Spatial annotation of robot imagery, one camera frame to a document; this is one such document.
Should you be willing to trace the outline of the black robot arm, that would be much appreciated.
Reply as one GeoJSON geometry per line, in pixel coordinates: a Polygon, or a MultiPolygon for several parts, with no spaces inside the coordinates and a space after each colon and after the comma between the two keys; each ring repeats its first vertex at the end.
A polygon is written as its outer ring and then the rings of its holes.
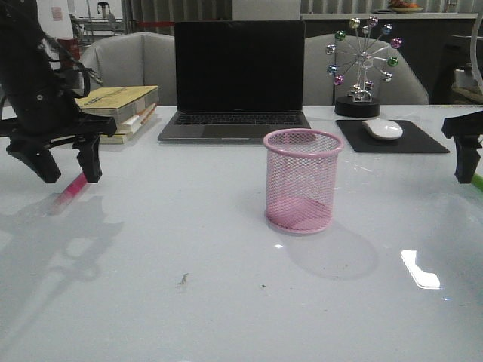
{"type": "Polygon", "coordinates": [[[88,183],[97,183],[102,176],[100,137],[117,130],[114,118],[80,110],[80,96],[68,82],[71,70],[82,74],[83,91],[89,94],[93,71],[42,30],[37,3],[1,3],[1,102],[15,113],[1,119],[1,136],[10,140],[7,153],[45,183],[60,177],[50,150],[64,144],[78,150],[88,183]]]}

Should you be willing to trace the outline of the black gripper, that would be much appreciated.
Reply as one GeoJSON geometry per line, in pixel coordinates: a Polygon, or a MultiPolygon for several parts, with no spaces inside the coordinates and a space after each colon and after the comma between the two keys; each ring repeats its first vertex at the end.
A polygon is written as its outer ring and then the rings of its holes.
{"type": "MultiPolygon", "coordinates": [[[[117,130],[112,117],[80,111],[72,94],[55,75],[2,75],[1,86],[15,111],[14,118],[1,120],[1,136],[49,143],[59,137],[79,137],[75,141],[77,160],[88,183],[102,176],[99,158],[100,135],[117,130]]],[[[45,183],[55,183],[60,170],[49,150],[31,142],[10,142],[7,153],[23,162],[45,183]]]]}
{"type": "Polygon", "coordinates": [[[480,161],[478,150],[481,148],[482,111],[473,112],[444,120],[442,133],[447,138],[454,138],[457,165],[455,177],[459,183],[471,183],[480,161]]]}

